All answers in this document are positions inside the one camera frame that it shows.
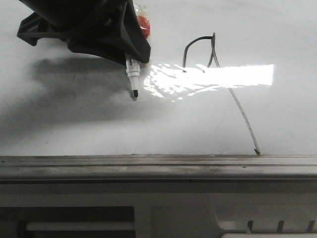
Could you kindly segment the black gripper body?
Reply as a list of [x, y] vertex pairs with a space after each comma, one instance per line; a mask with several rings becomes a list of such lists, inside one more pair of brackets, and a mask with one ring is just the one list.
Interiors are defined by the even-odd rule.
[[58, 18], [74, 18], [74, 26], [67, 33], [71, 38], [90, 31], [112, 12], [124, 5], [125, 0], [22, 0], [24, 5], [44, 19], [55, 23]]

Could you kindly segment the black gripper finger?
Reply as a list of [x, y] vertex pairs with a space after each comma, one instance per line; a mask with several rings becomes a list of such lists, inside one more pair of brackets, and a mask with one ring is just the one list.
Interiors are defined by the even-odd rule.
[[31, 46], [36, 46], [43, 38], [59, 39], [66, 43], [71, 51], [71, 37], [67, 33], [74, 26], [74, 18], [70, 16], [58, 18], [60, 22], [52, 23], [37, 13], [23, 19], [17, 31], [17, 37]]
[[97, 1], [79, 28], [80, 33], [67, 43], [74, 53], [99, 56], [122, 65], [125, 65], [125, 55], [141, 63], [150, 60], [151, 47], [131, 0]]

